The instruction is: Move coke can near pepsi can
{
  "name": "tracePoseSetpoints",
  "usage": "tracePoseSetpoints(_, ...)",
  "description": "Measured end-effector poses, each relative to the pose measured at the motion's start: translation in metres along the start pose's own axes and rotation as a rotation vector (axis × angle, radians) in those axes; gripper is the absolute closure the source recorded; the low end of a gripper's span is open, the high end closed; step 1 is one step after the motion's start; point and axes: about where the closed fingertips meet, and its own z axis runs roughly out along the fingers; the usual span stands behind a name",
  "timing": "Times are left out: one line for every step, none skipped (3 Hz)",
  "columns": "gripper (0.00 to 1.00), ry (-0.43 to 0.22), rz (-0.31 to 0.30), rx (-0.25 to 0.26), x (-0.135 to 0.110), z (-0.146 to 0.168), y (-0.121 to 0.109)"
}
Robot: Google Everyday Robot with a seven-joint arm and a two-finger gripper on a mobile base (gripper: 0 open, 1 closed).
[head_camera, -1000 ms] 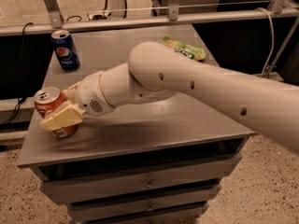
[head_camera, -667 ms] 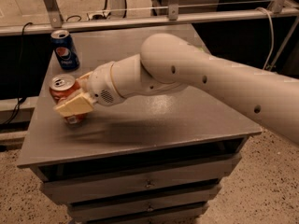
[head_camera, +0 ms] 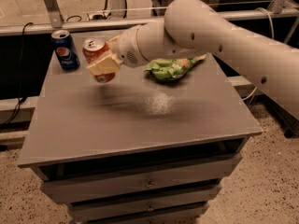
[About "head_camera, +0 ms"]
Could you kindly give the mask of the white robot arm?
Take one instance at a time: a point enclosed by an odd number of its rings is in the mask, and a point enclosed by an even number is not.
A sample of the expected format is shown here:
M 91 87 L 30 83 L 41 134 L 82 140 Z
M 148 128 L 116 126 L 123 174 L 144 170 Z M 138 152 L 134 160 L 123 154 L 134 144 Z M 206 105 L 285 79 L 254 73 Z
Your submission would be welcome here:
M 152 60 L 211 53 L 299 119 L 299 49 L 235 26 L 200 0 L 175 0 L 164 17 L 113 37 L 88 65 L 96 75 Z

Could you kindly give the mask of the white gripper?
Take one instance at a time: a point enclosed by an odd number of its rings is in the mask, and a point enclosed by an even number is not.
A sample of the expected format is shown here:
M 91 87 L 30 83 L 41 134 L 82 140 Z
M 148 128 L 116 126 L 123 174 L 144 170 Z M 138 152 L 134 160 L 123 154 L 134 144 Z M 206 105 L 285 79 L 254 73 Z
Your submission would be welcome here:
M 142 55 L 137 42 L 140 28 L 140 25 L 134 26 L 107 41 L 109 47 L 114 46 L 114 52 L 120 58 L 110 50 L 105 51 L 99 59 L 88 64 L 87 69 L 93 75 L 104 75 L 118 72 L 122 63 L 131 68 L 147 64 L 148 60 Z

